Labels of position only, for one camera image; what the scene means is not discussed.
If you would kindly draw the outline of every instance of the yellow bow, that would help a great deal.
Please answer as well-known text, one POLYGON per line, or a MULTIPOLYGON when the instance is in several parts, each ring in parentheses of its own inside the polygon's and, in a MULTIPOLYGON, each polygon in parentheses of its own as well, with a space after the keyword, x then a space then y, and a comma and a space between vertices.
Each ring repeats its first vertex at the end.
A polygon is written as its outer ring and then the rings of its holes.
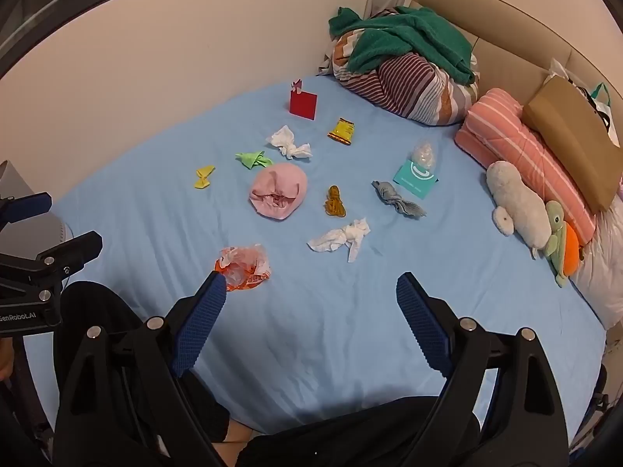
POLYGON ((208 186, 210 186, 210 181, 208 181, 208 176, 214 172, 214 170, 216 169, 216 167, 213 167, 212 165, 208 165, 206 167, 203 167, 202 169, 197 169, 197 182, 195 182, 195 188, 197 188, 198 190, 203 190, 203 188, 206 188, 208 186))

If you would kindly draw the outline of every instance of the floor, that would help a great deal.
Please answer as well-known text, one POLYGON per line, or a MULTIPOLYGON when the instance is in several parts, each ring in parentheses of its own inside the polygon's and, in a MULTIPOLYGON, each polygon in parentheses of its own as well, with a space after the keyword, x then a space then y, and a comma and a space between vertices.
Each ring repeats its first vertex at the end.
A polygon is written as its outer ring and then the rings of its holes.
MULTIPOLYGON (((608 395, 610 405, 613 405, 623 393, 623 325, 621 323, 617 323, 606 334, 602 363, 608 372, 604 393, 608 395)), ((602 413, 596 412, 586 426, 577 432, 573 441, 573 449, 586 446, 591 441, 591 430, 601 416, 602 413)))

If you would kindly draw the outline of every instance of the crumpled paper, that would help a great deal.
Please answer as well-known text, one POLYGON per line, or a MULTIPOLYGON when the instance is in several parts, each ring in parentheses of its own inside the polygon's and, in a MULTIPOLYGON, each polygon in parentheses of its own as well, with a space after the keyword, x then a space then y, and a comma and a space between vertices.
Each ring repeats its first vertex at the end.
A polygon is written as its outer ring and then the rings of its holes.
POLYGON ((350 225, 337 230, 331 230, 322 237, 310 240, 307 245, 316 252, 335 251, 344 244, 350 248, 348 251, 348 263, 353 263, 357 258, 361 242, 365 235, 370 233, 370 227, 365 218, 356 219, 350 225))
POLYGON ((271 146, 278 147, 281 154, 288 160, 291 160, 293 157, 312 157, 312 148, 309 144, 303 144, 300 147, 294 145, 294 133, 292 133, 292 130, 287 126, 282 126, 278 132, 273 133, 266 141, 271 146))
POLYGON ((214 270, 225 276, 227 291, 250 290, 270 277, 269 257, 261 244, 223 248, 214 270))

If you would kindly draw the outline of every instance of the gray sock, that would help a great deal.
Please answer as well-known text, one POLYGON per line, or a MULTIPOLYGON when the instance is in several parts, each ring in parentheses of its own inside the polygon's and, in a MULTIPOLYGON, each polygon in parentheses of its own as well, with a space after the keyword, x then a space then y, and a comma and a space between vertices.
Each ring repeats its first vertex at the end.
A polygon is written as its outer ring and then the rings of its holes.
POLYGON ((415 202, 404 200, 389 182, 373 181, 372 186, 376 188, 376 192, 379 193, 381 200, 388 205, 396 207, 400 214, 413 216, 414 218, 426 216, 426 211, 422 207, 415 202))

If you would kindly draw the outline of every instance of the plush toy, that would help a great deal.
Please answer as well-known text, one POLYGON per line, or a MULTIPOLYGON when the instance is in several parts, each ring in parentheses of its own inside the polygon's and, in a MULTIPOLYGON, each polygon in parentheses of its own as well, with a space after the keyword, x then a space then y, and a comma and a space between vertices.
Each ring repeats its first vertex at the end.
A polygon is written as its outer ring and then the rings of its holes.
POLYGON ((545 256, 556 270, 556 282, 562 288, 567 277, 577 270, 580 264, 580 244, 575 230, 563 219, 563 207, 555 200, 546 205, 552 236, 547 241, 545 256))
POLYGON ((497 207, 493 222, 507 237, 515 230, 532 248, 543 249, 551 235, 551 226, 543 200, 521 180, 519 170, 507 161, 496 161, 487 169, 487 186, 497 207))

